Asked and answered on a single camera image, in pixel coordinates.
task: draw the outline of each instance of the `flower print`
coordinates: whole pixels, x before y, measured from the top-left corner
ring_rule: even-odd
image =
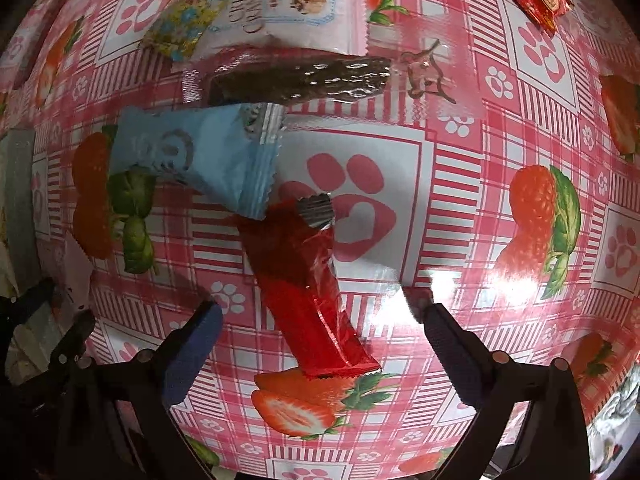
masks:
[[[184,9],[180,15],[180,21],[183,23],[192,22],[198,15],[198,11],[193,7],[189,7],[188,9]]]
[[[197,40],[202,35],[203,32],[204,30],[200,27],[191,27],[187,31],[187,40],[189,41]]]
[[[609,179],[604,175],[604,173],[600,172],[598,175],[598,193],[601,195],[605,195],[609,190]]]
[[[159,33],[169,35],[174,30],[174,27],[175,25],[172,22],[170,22],[169,20],[164,20],[160,25]]]
[[[225,428],[220,426],[215,420],[209,420],[208,418],[204,418],[200,421],[201,425],[203,425],[208,430],[212,430],[215,432],[225,431]]]
[[[187,37],[188,32],[189,32],[189,27],[187,25],[178,25],[177,27],[174,28],[174,31],[172,32],[172,36],[174,37],[175,40],[183,40],[184,38]]]
[[[169,323],[169,328],[171,330],[177,330],[179,328],[182,328],[183,326],[185,326],[187,324],[186,320],[185,321],[172,321]]]
[[[248,442],[245,442],[240,447],[244,449],[247,453],[252,455],[262,454],[262,446],[256,446],[255,444],[249,444]]]
[[[591,151],[593,149],[594,141],[593,141],[593,131],[588,126],[585,126],[582,129],[582,140],[584,140],[584,145]]]
[[[372,462],[380,456],[380,453],[378,453],[377,451],[372,451],[370,453],[360,453],[357,456],[357,460],[360,460],[361,462]]]

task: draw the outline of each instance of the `paw print pattern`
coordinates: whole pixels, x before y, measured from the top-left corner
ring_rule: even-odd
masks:
[[[593,140],[593,131],[589,126],[585,126],[582,129],[582,140],[584,145],[589,149],[589,151],[591,151],[595,143]]]
[[[89,86],[89,80],[86,76],[82,76],[76,81],[76,85],[74,86],[73,91],[71,92],[71,97],[74,101],[78,101],[85,93],[86,89]]]
[[[120,15],[123,20],[116,34],[123,35],[133,28],[134,32],[140,32],[154,20],[156,15],[164,9],[169,0],[136,0],[136,4],[124,9]]]
[[[469,134],[468,125],[476,122],[472,117],[438,117],[438,120],[447,123],[444,129],[448,134],[457,134],[462,138]]]
[[[309,176],[317,188],[334,193],[346,182],[347,176],[363,194],[332,194],[335,210],[336,237],[335,257],[341,262],[354,262],[388,235],[396,225],[393,209],[369,195],[377,195],[385,187],[385,179],[378,165],[366,155],[353,155],[344,168],[329,153],[318,153],[306,162]],[[282,200],[302,198],[316,194],[312,187],[291,180],[280,186],[278,194]],[[343,234],[359,237],[345,240]]]
[[[487,75],[484,76],[484,82],[487,83],[491,92],[501,99],[513,99],[513,83],[507,81],[507,75],[498,70],[495,66],[490,66],[487,70]]]
[[[238,294],[238,288],[233,283],[214,282],[211,285],[211,296],[222,308],[222,313],[241,314],[244,312],[244,294]]]
[[[293,471],[282,473],[282,477],[286,480],[331,480],[329,473],[324,469],[304,469],[296,467]]]
[[[574,308],[574,310],[581,309],[584,306],[584,302],[586,301],[586,299],[587,299],[587,293],[582,288],[574,296],[574,300],[571,302],[571,305]]]
[[[125,362],[131,361],[138,353],[138,349],[128,341],[124,343],[123,347],[124,348],[120,350],[118,354],[120,355],[120,358]]]
[[[638,264],[637,243],[636,231],[632,227],[618,225],[616,235],[607,240],[609,254],[604,259],[605,267],[613,269],[618,278],[624,276]]]
[[[558,334],[558,327],[556,325],[550,326],[542,334],[542,342],[544,344],[552,343]]]
[[[600,172],[598,175],[598,193],[602,196],[607,194],[609,190],[609,179],[604,175],[604,173]]]
[[[414,440],[420,440],[424,437],[424,433],[421,431],[409,431],[405,436],[402,436],[399,440],[403,444],[408,444],[409,442],[413,442]]]
[[[529,22],[526,27],[518,27],[520,37],[525,41],[524,53],[532,63],[544,66],[553,83],[559,83],[566,74],[566,68],[556,56],[556,46],[548,34],[542,34]]]

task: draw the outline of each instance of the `pink checkered tablecloth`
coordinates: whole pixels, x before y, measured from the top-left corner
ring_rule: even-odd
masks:
[[[2,127],[36,130],[32,187],[46,197],[34,211],[38,249],[45,271],[60,280],[78,198],[70,167],[78,144],[115,123],[124,105],[181,102],[180,74],[138,49],[167,1],[68,0],[33,74],[9,94]],[[98,323],[90,347],[99,362],[156,348],[185,323],[203,290],[224,307],[222,337],[185,401],[171,408],[184,432],[224,467],[289,480],[387,479],[433,467],[446,455],[474,410],[460,402],[420,326],[404,314],[398,281],[430,286],[490,349],[523,362],[548,364],[593,333],[609,341],[604,372],[580,385],[588,419],[638,355],[640,170],[612,143],[598,81],[603,66],[640,69],[640,46],[620,13],[610,0],[572,0],[577,27],[550,40],[511,0],[401,1],[462,18],[486,111],[416,123],[393,96],[372,98],[364,105],[373,120],[286,135],[276,183],[281,195],[331,192],[351,212],[336,227],[337,273],[364,345],[396,375],[386,380],[387,399],[346,412],[350,426],[319,440],[265,425],[251,401],[254,376],[296,362],[260,302],[229,213],[191,189],[157,186],[146,225],[158,273],[127,274],[118,250],[94,259]],[[81,16],[80,36],[38,108],[47,53]],[[30,27],[31,17],[15,37]],[[303,111],[322,115],[329,106]],[[582,218],[564,283],[545,300],[546,278],[516,293],[488,280],[516,233],[510,182],[535,164],[553,165],[570,179]],[[513,440],[523,409],[514,412],[505,440]]]

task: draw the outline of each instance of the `strawberry print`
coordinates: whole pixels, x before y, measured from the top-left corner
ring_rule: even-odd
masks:
[[[502,250],[494,269],[507,278],[537,279],[545,265],[549,238],[539,238],[532,233],[518,233]]]
[[[556,180],[544,166],[518,170],[509,185],[509,204],[518,227],[548,238],[556,216]]]
[[[254,380],[261,390],[306,400],[335,413],[344,408],[340,401],[348,396],[347,391],[353,388],[356,379],[335,377],[314,380],[307,378],[300,368],[291,368],[281,372],[257,374]]]
[[[252,403],[271,429],[289,436],[313,440],[325,433],[335,433],[344,425],[344,417],[336,417],[332,410],[304,400],[255,390]]]

